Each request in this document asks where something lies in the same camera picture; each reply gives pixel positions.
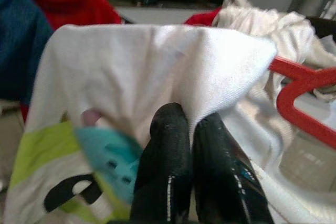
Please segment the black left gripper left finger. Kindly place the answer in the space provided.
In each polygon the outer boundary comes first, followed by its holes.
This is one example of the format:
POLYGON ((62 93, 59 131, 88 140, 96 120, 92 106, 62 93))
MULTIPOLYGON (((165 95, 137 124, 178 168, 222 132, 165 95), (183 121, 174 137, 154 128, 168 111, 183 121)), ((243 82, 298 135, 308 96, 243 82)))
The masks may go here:
POLYGON ((165 104, 152 119, 140 157, 130 219, 188 221, 192 179, 186 116, 178 103, 165 104))

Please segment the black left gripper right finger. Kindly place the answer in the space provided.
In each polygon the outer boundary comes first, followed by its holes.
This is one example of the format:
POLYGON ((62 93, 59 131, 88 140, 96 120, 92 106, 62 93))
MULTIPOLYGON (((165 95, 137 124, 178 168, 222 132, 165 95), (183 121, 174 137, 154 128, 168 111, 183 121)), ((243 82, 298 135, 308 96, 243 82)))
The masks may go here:
POLYGON ((197 124, 193 158, 200 223, 273 223, 251 162, 218 113, 197 124))

